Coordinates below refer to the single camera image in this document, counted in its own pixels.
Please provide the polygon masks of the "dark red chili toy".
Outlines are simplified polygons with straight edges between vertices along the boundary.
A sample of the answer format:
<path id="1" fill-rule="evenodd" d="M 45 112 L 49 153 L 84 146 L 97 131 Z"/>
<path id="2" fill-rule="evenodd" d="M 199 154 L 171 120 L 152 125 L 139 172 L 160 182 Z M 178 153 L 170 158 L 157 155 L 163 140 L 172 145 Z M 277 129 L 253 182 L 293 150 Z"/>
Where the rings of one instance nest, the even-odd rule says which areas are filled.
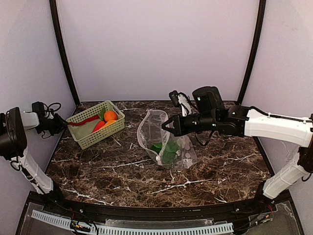
<path id="1" fill-rule="evenodd" d="M 94 121 L 94 120 L 99 120 L 99 115 L 92 116 L 92 117 L 84 119 L 83 121 L 80 121 L 80 122 L 68 122 L 67 124 L 72 125 L 72 126 L 82 126 L 82 125 L 87 124 L 87 123 Z"/>

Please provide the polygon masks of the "clear zip top bag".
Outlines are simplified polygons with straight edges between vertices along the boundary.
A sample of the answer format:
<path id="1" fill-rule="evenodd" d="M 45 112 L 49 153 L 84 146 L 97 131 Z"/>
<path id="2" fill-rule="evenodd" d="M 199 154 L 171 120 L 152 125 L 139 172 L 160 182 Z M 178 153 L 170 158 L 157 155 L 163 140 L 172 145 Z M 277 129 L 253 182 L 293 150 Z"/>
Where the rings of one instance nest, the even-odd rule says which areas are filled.
<path id="1" fill-rule="evenodd" d="M 165 111 L 148 110 L 145 118 L 137 129 L 138 143 L 157 165 L 173 170 L 189 169 L 198 161 L 193 144 L 188 136 L 175 137 L 173 134 L 163 130 L 161 125 L 167 120 L 168 115 Z M 179 153 L 177 153 L 177 159 L 171 165 L 162 165 L 160 156 L 169 141 L 178 144 Z M 150 147 L 156 143 L 162 143 L 160 154 L 150 149 Z"/>

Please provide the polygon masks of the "white bok choy toy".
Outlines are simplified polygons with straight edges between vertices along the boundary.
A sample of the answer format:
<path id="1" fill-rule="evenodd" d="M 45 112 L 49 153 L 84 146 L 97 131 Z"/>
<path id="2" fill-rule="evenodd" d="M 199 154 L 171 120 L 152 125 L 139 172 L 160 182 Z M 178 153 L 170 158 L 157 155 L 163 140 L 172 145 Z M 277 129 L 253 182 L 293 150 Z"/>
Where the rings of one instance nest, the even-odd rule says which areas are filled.
<path id="1" fill-rule="evenodd" d="M 157 154 L 160 154 L 162 150 L 162 143 L 153 144 L 150 149 L 155 151 Z M 177 153 L 179 153 L 178 144 L 176 142 L 169 141 L 160 156 L 162 165 L 171 165 L 177 159 Z"/>

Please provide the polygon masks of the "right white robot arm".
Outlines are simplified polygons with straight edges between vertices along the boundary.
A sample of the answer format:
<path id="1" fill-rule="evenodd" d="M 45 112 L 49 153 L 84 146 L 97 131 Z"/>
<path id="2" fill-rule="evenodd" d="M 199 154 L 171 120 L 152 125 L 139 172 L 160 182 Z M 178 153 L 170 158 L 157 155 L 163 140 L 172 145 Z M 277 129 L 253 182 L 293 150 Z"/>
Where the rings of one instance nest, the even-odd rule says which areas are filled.
<path id="1" fill-rule="evenodd" d="M 217 87 L 205 86 L 193 91 L 193 106 L 183 93 L 172 91 L 169 97 L 182 113 L 170 117 L 162 129 L 176 137 L 190 133 L 215 131 L 238 137 L 263 137 L 297 144 L 298 152 L 278 173 L 261 184 L 257 197 L 276 198 L 304 176 L 313 173 L 313 118 L 289 117 L 266 113 L 254 106 L 224 106 Z"/>

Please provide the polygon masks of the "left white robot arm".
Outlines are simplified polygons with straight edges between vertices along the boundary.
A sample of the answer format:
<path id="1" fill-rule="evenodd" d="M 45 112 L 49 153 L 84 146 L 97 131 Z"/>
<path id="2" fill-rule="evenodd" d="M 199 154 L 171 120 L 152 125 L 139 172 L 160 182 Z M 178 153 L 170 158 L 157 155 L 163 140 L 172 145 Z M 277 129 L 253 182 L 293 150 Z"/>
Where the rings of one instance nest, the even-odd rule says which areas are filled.
<path id="1" fill-rule="evenodd" d="M 28 150 L 24 121 L 27 128 L 38 127 L 52 134 L 61 132 L 67 122 L 54 112 L 20 112 L 18 107 L 0 114 L 0 155 L 25 176 L 38 194 L 62 199 L 59 186 L 42 171 Z"/>

